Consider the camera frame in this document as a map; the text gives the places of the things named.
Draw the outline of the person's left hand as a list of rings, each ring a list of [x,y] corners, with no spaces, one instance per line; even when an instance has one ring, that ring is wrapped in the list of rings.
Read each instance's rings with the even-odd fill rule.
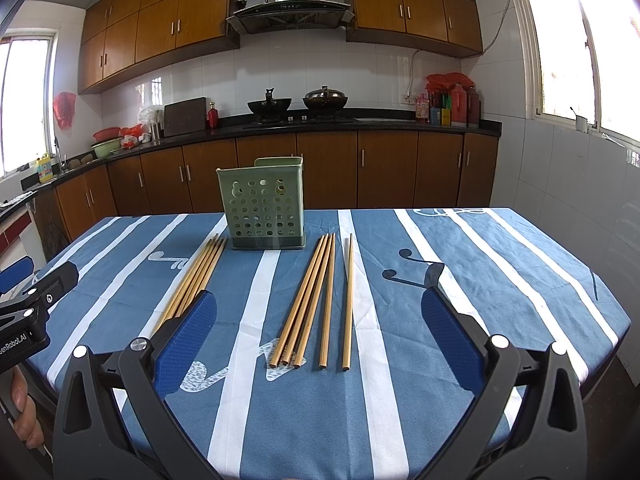
[[[17,437],[29,450],[43,445],[44,435],[37,419],[36,406],[34,400],[28,395],[26,379],[17,366],[13,369],[11,398],[18,411],[13,424]]]

